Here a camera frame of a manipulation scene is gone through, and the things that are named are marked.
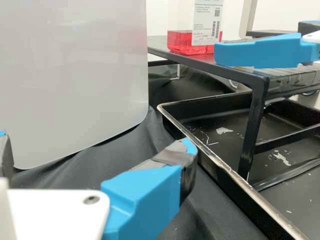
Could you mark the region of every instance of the white paint splatter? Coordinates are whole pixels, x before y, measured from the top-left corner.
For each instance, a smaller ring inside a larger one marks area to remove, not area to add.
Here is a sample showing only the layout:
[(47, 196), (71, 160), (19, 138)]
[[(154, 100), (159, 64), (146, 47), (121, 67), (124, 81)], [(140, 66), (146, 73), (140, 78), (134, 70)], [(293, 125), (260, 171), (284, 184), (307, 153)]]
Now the white paint splatter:
[(287, 161), (286, 157), (283, 156), (281, 153), (279, 153), (279, 152), (278, 152), (277, 154), (274, 154), (274, 153), (273, 153), (273, 156), (275, 156), (278, 160), (282, 160), (282, 162), (283, 162), (285, 165), (291, 166), (291, 164)]
[(215, 145), (215, 144), (218, 144), (219, 142), (214, 142), (214, 143), (209, 143), (208, 146), (211, 146), (211, 145)]
[(226, 134), (226, 133), (232, 133), (232, 132), (233, 132), (233, 130), (225, 128), (225, 127), (220, 127), (220, 128), (216, 129), (216, 133), (219, 135)]
[(200, 131), (200, 132), (203, 133), (206, 136), (206, 144), (208, 145), (209, 139), (210, 139), (208, 134), (206, 132), (204, 132), (204, 131)]

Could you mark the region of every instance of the metal shelf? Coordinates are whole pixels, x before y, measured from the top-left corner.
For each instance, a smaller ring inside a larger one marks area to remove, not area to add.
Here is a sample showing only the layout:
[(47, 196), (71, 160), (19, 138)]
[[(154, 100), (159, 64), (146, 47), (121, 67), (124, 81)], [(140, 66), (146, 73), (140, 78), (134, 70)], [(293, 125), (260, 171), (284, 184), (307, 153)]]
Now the metal shelf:
[(167, 36), (149, 36), (148, 53), (242, 83), (252, 89), (248, 122), (238, 167), (238, 173), (245, 180), (248, 179), (255, 153), (296, 142), (319, 132), (319, 125), (308, 126), (308, 128), (290, 135), (256, 144), (266, 100), (285, 98), (295, 94), (319, 90), (320, 68), (318, 67), (311, 65), (301, 65), (296, 68), (264, 69), (226, 67), (216, 64), (213, 54), (186, 56), (171, 52), (167, 48)]

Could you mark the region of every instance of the black cloth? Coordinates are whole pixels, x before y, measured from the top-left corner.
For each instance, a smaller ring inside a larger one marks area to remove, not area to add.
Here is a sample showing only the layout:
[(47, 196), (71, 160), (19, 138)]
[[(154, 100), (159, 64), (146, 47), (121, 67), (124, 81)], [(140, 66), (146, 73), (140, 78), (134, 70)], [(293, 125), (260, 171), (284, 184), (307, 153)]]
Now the black cloth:
[[(230, 92), (211, 76), (191, 68), (182, 68), (180, 80), (170, 80), (176, 74), (175, 69), (175, 65), (149, 68), (150, 107), (141, 124), (64, 159), (34, 169), (17, 170), (10, 186), (98, 190), (102, 181), (151, 158), (174, 141), (155, 110), (158, 104)], [(194, 190), (158, 239), (257, 240), (266, 237), (198, 167)]]

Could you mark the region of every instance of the black metal tray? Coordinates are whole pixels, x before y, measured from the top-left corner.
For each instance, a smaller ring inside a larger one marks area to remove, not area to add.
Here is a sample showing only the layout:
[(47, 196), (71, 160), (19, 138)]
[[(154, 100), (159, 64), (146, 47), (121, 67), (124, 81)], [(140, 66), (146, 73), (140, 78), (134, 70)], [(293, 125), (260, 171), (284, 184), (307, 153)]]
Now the black metal tray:
[[(250, 104), (250, 93), (232, 93), (164, 103), (158, 109), (169, 132), (197, 145), (199, 164), (264, 234), (271, 239), (317, 238), (320, 232), (310, 226), (319, 216), (320, 191), (310, 179), (320, 175), (320, 139), (311, 136), (255, 155), (247, 182), (237, 170)], [(313, 108), (290, 100), (272, 103), (264, 109), (257, 142), (319, 120), (320, 112)], [(304, 195), (297, 194), (302, 189)]]

